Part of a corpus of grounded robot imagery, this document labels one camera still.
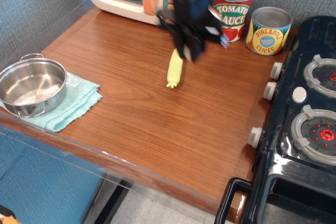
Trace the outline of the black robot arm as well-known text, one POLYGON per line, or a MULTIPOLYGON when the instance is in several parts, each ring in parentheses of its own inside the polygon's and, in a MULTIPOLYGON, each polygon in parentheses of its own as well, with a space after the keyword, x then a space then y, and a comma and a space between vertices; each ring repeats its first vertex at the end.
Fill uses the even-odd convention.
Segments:
POLYGON ((173 37, 180 57, 195 61, 207 40, 227 47, 219 14, 213 0, 91 0, 101 10, 159 25, 173 37))

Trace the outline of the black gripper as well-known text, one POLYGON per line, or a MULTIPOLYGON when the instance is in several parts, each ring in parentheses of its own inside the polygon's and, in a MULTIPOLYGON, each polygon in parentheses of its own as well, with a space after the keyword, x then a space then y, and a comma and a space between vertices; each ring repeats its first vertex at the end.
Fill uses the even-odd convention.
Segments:
POLYGON ((156 15, 161 27, 173 36, 173 41, 181 58, 193 63, 204 52, 205 41, 186 39, 189 27, 198 27, 205 19, 211 0, 173 0, 173 9, 159 9, 156 15))

